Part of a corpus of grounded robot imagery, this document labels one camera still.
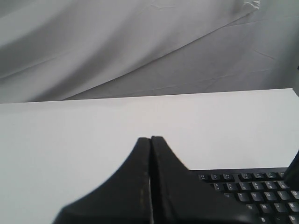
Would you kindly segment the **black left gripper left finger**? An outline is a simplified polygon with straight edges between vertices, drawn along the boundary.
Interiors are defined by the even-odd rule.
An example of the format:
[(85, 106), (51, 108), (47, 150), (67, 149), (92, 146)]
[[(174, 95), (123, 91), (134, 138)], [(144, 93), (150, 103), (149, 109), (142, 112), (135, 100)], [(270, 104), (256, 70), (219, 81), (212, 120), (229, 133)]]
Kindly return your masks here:
[(64, 206), (56, 224), (149, 224), (150, 140), (139, 138), (119, 169), (86, 196)]

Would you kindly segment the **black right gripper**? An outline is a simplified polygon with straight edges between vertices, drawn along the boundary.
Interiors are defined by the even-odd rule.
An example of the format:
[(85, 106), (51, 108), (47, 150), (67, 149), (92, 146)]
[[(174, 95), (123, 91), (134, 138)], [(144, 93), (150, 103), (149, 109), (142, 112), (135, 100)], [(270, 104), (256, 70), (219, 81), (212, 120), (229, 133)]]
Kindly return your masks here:
[(291, 189), (299, 188), (299, 151), (285, 171), (284, 182)]

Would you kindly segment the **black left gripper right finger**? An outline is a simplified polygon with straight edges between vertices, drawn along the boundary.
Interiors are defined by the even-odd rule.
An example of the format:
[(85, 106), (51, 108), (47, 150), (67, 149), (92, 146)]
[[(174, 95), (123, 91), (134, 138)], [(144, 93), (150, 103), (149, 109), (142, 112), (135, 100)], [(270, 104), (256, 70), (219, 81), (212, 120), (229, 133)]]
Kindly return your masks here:
[(151, 138), (150, 184), (156, 224), (255, 224), (257, 215), (199, 180), (163, 137)]

